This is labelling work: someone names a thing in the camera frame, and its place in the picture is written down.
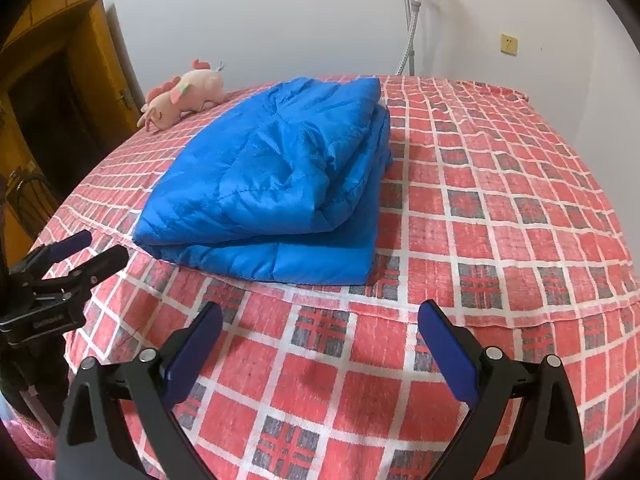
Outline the red plaid bed cover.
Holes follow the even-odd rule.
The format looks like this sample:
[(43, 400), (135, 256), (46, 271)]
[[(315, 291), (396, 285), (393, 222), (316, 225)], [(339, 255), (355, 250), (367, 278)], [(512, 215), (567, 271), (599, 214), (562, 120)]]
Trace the red plaid bed cover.
[(134, 249), (68, 362), (127, 361), (215, 301), (224, 330), (176, 415), (217, 477), (421, 479), (466, 412), (416, 328), (433, 299), (512, 359), (561, 358), (599, 477), (639, 419), (639, 275), (605, 192), (520, 92), (382, 92), (393, 162), (367, 284), (243, 282)]

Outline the yellow wall socket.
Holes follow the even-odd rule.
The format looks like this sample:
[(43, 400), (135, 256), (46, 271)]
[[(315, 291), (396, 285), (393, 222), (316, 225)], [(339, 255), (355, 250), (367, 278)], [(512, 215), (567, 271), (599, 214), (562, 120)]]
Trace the yellow wall socket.
[(506, 55), (518, 55), (518, 38), (502, 34), (500, 36), (500, 52)]

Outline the pink unicorn plush toy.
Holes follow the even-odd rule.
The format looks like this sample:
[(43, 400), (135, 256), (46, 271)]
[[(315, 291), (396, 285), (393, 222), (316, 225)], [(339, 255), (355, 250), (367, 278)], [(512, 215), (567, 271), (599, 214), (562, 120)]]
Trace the pink unicorn plush toy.
[(137, 127), (149, 131), (166, 130), (184, 115), (201, 113), (224, 102), (224, 63), (216, 68), (209, 62), (194, 60), (191, 70), (152, 88), (145, 96)]

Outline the blue puffer jacket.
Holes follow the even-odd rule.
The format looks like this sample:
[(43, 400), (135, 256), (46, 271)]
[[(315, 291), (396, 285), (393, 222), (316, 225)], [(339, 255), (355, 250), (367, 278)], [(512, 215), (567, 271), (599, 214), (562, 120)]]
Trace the blue puffer jacket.
[(392, 162), (378, 78), (297, 78), (186, 144), (134, 228), (151, 256), (244, 281), (361, 285)]

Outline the brown wooden door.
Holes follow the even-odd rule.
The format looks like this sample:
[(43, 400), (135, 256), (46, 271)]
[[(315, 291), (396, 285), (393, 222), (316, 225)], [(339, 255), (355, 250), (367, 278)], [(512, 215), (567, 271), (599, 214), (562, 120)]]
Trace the brown wooden door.
[(32, 0), (1, 46), (1, 177), (9, 258), (137, 129), (103, 0)]

